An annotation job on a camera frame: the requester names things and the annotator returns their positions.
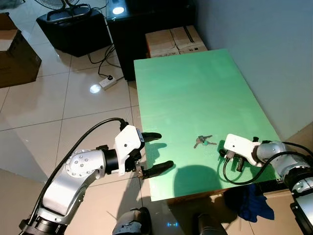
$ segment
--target black speaker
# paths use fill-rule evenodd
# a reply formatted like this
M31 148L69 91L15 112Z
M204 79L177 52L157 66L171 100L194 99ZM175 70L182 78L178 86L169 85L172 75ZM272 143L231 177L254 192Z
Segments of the black speaker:
M83 14L83 8L76 8L75 14ZM97 10L66 21L53 23L54 20L68 17L68 12L50 12L37 18L37 23L54 48L80 57L111 44L104 16Z

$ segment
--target blue cloth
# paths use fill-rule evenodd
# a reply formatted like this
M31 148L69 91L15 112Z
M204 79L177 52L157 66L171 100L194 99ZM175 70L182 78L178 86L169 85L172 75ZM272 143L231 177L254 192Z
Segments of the blue cloth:
M239 217L250 222L257 222L257 215L274 220L274 211L266 203L266 197L257 194L256 185L231 188L224 193L225 204Z

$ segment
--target green table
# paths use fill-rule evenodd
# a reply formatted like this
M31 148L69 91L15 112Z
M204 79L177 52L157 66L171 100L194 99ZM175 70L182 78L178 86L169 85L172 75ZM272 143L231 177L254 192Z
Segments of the green table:
M162 134L146 144L148 167L175 163L150 179L152 201L234 187L223 177L224 159L218 153L228 133L279 140L227 50L136 60L134 65L143 130ZM218 145L194 149L199 135L213 135L209 140ZM247 162L242 173L235 169L234 161L227 175L237 182L259 170ZM258 181L275 178L269 166Z

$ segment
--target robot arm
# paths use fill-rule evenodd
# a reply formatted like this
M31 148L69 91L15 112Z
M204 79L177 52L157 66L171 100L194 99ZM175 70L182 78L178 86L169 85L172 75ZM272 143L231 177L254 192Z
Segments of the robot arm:
M142 133L134 126L126 125L115 137L114 149L104 145L96 150L77 150L62 165L46 189L34 221L22 220L20 234L63 235L80 204L86 189L105 174L137 171L138 177L149 178L171 168L168 161L144 170L139 164L140 150L146 141L161 138L157 133Z
M260 143L228 134L224 143L224 149L227 150L226 162L238 156L258 167L271 164L292 193L295 202L291 204L291 209L299 227L304 234L313 234L313 154L306 148L304 149L311 154L310 157L292 152L287 144L291 143Z

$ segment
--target brown cardboard box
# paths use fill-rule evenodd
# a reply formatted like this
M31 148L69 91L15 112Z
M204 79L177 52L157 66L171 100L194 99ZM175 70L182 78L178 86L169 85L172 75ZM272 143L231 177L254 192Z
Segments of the brown cardboard box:
M172 28L171 33L180 54L207 51L193 25Z
M147 33L146 40L150 58L179 55L179 51L169 29Z
M41 59L8 14L0 14L0 88L36 81Z

